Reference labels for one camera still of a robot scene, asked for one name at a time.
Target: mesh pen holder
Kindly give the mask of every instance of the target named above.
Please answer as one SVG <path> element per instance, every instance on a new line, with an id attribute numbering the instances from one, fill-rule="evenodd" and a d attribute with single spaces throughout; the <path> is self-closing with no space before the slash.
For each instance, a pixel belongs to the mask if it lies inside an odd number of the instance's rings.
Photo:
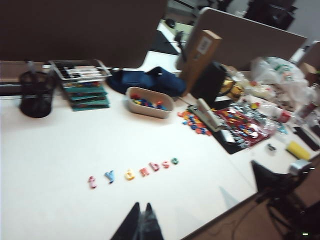
<path id="1" fill-rule="evenodd" d="M 19 77 L 22 88 L 20 110 L 32 118 L 43 118 L 51 112 L 55 79 L 41 71 L 35 77 L 27 71 Z"/>

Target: yellow object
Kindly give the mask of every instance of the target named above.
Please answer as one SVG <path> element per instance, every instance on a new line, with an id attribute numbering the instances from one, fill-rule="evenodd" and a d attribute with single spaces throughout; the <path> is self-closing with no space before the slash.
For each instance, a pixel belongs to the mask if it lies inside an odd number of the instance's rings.
<path id="1" fill-rule="evenodd" d="M 252 103 L 250 106 L 251 109 L 257 109 L 258 108 L 258 104 L 256 103 Z"/>
<path id="2" fill-rule="evenodd" d="M 300 146 L 295 141 L 291 141 L 286 147 L 286 150 L 296 156 L 298 159 L 309 160 L 310 153 L 307 152 L 302 146 Z"/>
<path id="3" fill-rule="evenodd" d="M 128 180 L 132 180 L 135 178 L 134 173 L 132 172 L 131 169 L 128 169 L 128 171 L 124 174 L 125 178 Z"/>

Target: stacked trays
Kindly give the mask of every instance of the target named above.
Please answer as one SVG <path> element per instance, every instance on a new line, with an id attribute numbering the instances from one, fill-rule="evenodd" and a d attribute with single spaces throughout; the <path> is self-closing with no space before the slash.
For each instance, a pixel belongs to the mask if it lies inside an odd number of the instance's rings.
<path id="1" fill-rule="evenodd" d="M 109 108 L 102 81 L 111 76 L 99 60 L 50 61 L 73 111 Z"/>

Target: brown box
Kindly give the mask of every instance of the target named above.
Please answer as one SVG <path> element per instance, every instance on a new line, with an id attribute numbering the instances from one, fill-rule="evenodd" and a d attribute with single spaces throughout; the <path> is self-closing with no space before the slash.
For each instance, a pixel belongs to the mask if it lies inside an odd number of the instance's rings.
<path id="1" fill-rule="evenodd" d="M 315 67 L 303 62 L 299 68 L 303 72 L 304 78 L 309 81 L 309 86 L 318 80 L 317 69 Z"/>

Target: yellow sponge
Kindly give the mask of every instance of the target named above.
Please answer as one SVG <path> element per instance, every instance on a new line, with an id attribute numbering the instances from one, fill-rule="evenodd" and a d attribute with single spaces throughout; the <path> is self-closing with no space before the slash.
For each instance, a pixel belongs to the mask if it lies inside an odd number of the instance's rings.
<path id="1" fill-rule="evenodd" d="M 286 150 L 296 156 L 298 159 L 309 160 L 310 153 L 295 141 L 291 141 Z"/>

